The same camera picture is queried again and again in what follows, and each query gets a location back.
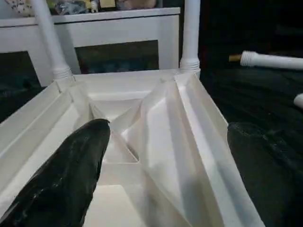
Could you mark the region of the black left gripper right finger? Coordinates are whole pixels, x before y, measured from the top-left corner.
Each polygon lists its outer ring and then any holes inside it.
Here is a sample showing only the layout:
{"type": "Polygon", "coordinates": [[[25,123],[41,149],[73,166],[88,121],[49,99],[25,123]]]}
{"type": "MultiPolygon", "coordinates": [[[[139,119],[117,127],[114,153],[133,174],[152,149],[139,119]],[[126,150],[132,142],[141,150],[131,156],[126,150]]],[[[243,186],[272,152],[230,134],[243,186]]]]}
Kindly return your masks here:
{"type": "Polygon", "coordinates": [[[230,123],[227,141],[245,188],[267,227],[303,225],[303,134],[230,123]]]}

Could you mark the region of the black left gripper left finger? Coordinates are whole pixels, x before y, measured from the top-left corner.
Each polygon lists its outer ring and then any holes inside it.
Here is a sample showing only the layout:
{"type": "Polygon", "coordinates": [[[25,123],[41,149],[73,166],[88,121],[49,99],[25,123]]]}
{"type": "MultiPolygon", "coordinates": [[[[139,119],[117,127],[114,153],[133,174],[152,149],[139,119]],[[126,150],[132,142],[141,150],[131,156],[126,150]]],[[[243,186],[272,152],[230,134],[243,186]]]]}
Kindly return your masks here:
{"type": "Polygon", "coordinates": [[[100,177],[109,121],[69,135],[32,175],[0,219],[2,227],[81,227],[100,177]]]}

